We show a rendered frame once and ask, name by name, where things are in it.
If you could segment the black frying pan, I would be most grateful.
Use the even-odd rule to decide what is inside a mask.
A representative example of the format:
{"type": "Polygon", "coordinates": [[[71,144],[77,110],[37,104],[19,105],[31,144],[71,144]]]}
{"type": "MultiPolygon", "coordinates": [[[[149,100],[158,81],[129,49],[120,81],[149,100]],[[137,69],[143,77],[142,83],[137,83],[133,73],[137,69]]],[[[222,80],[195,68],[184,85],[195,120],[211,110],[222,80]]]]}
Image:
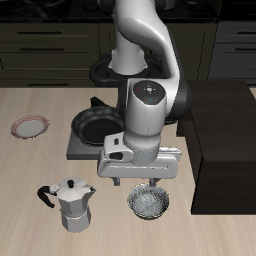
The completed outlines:
{"type": "Polygon", "coordinates": [[[90,101],[91,107],[74,117],[71,129],[83,144],[102,147],[106,136],[124,131],[124,121],[114,107],[99,98],[92,97],[90,101]]]}

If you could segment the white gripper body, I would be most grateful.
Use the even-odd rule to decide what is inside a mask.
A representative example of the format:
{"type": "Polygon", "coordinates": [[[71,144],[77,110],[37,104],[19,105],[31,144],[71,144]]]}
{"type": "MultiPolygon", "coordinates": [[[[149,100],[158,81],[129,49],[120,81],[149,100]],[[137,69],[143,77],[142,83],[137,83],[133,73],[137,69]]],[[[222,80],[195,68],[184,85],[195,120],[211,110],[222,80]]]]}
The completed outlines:
{"type": "Polygon", "coordinates": [[[136,166],[131,162],[107,159],[101,151],[97,163],[97,174],[110,178],[163,178],[177,175],[181,151],[175,147],[161,147],[157,158],[150,164],[136,166]]]}

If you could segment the small red-rimmed fluted dish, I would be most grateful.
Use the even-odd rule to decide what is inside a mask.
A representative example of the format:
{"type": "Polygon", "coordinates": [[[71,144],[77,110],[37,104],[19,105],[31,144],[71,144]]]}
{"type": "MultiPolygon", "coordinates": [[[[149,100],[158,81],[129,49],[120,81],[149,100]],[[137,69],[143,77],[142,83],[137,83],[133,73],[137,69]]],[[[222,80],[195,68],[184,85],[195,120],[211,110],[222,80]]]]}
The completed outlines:
{"type": "Polygon", "coordinates": [[[29,115],[16,120],[11,128],[11,134],[20,139],[32,139],[45,133],[49,128],[49,120],[40,115],[29,115]]]}

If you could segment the dark kitchen cupboards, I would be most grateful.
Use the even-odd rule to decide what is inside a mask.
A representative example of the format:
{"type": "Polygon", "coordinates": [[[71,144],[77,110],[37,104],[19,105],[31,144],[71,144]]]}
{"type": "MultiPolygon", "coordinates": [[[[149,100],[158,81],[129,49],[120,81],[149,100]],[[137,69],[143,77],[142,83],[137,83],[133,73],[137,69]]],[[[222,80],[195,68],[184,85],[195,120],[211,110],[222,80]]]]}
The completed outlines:
{"type": "MultiPolygon", "coordinates": [[[[188,80],[205,80],[218,14],[210,0],[176,0],[159,13],[188,80]]],[[[90,66],[115,48],[97,0],[0,0],[0,87],[92,87],[90,66]]]]}

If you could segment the silver moka pot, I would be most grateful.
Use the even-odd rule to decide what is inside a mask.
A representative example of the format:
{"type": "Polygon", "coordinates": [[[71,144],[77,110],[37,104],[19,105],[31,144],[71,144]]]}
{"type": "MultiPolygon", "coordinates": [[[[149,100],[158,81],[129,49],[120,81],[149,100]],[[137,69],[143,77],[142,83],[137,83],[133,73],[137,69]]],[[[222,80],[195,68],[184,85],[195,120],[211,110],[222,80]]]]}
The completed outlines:
{"type": "Polygon", "coordinates": [[[91,221],[88,200],[96,189],[83,179],[70,177],[60,181],[58,185],[42,186],[38,197],[50,208],[55,205],[50,202],[47,194],[56,196],[61,206],[62,225],[72,233],[80,233],[87,229],[91,221]]]}

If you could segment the grey speckled bowl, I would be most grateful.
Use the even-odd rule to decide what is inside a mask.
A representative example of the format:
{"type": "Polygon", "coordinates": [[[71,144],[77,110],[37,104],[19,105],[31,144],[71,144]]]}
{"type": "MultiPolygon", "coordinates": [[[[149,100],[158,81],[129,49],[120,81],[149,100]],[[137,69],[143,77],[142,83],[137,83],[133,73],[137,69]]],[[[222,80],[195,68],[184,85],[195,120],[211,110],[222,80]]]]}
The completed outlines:
{"type": "Polygon", "coordinates": [[[170,198],[163,188],[144,183],[135,186],[129,192],[127,204],[139,218],[154,220],[168,210],[170,198]]]}

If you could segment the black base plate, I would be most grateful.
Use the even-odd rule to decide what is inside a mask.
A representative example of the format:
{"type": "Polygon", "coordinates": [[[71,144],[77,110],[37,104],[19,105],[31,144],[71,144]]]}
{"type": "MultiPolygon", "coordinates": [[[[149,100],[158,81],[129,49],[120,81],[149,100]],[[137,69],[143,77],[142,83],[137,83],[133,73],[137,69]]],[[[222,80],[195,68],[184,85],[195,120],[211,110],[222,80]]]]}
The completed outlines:
{"type": "Polygon", "coordinates": [[[147,68],[135,75],[118,74],[109,68],[112,60],[110,54],[103,54],[100,59],[95,62],[89,71],[90,79],[97,87],[119,87],[129,78],[164,78],[162,63],[159,62],[155,55],[146,54],[145,61],[147,68]]]}

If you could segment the dark wooden cabinet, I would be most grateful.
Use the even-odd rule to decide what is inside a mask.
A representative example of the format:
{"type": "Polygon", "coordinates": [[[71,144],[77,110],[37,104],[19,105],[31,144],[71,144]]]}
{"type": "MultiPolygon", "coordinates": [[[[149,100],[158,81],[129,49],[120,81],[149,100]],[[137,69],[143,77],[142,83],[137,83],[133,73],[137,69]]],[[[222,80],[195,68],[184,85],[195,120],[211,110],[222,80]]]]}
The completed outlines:
{"type": "Polygon", "coordinates": [[[242,80],[191,81],[178,122],[195,182],[194,215],[256,215],[256,99],[242,80]]]}

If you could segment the grey kitchen cupboard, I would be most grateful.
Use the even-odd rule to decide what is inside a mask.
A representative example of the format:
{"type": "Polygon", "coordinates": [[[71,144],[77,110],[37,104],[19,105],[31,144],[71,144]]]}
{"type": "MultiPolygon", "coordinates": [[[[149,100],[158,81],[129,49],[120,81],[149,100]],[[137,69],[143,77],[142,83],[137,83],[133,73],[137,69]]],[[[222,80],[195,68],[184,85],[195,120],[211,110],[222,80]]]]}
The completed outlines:
{"type": "Polygon", "coordinates": [[[209,80],[256,87],[256,0],[221,0],[209,80]]]}

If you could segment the dark grey stove plate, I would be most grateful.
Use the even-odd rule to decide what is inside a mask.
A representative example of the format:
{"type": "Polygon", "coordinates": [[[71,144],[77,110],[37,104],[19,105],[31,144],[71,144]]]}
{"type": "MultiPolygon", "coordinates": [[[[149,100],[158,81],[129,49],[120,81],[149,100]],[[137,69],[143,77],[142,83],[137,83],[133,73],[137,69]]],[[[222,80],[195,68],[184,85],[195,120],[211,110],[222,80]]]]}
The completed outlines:
{"type": "Polygon", "coordinates": [[[100,150],[100,147],[92,147],[83,144],[74,132],[71,132],[66,158],[68,160],[97,160],[100,150]]]}

